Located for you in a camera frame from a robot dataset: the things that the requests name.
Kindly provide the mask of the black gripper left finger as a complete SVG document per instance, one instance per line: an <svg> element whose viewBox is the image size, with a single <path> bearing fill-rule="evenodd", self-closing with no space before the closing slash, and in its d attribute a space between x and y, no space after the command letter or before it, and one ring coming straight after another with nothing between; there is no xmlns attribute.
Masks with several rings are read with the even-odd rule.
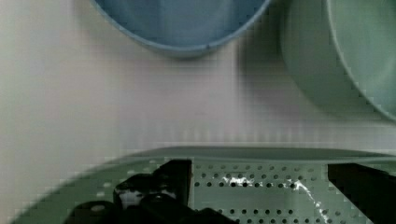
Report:
<svg viewBox="0 0 396 224"><path fill-rule="evenodd" d="M237 224L211 209L188 206L190 160L171 160L150 174L136 174L113 189L113 200L77 205L64 224Z"/></svg>

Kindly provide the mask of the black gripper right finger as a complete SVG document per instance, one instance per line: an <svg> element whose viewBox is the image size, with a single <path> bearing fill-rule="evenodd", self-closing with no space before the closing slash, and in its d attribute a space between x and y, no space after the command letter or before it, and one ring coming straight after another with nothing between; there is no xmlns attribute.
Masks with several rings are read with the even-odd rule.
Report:
<svg viewBox="0 0 396 224"><path fill-rule="evenodd" d="M328 178L374 224L396 223L396 179L357 163L328 165Z"/></svg>

